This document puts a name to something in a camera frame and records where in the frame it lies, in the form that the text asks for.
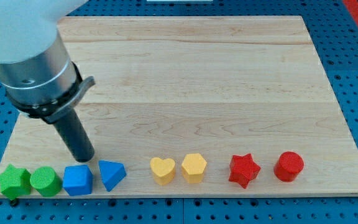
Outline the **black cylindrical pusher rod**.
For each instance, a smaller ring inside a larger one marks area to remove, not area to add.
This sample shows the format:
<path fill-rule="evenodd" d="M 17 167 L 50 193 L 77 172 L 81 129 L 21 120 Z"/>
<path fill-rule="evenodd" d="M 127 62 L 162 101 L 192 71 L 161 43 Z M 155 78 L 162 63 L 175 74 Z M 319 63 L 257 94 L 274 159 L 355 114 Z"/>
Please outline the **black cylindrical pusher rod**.
<path fill-rule="evenodd" d="M 77 162 L 88 162 L 94 156 L 94 147 L 75 112 L 70 110 L 53 123 L 66 147 Z"/>

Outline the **black wrist clamp flange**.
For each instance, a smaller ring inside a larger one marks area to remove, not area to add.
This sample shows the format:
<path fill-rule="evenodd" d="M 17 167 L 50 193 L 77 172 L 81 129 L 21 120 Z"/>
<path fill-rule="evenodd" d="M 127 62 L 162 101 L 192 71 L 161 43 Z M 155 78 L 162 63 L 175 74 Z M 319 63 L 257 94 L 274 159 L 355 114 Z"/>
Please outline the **black wrist clamp flange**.
<path fill-rule="evenodd" d="M 82 79 L 78 67 L 73 62 L 68 66 L 67 74 L 75 76 L 75 81 L 67 90 L 60 88 L 58 85 L 61 81 L 54 78 L 46 84 L 25 88 L 18 93 L 8 90 L 7 97 L 28 118 L 42 119 L 48 124 L 56 123 L 73 112 L 74 107 L 95 84 L 93 77 Z"/>

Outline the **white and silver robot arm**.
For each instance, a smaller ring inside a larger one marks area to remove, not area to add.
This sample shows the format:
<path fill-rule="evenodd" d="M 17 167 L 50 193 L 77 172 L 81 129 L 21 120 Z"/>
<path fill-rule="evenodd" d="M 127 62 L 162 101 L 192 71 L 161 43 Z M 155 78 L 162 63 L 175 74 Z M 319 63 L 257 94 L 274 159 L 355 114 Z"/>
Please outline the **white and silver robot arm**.
<path fill-rule="evenodd" d="M 94 148 L 75 106 L 95 84 L 82 78 L 57 24 L 85 0 L 0 0 L 0 82 L 28 118 L 54 125 L 78 162 Z"/>

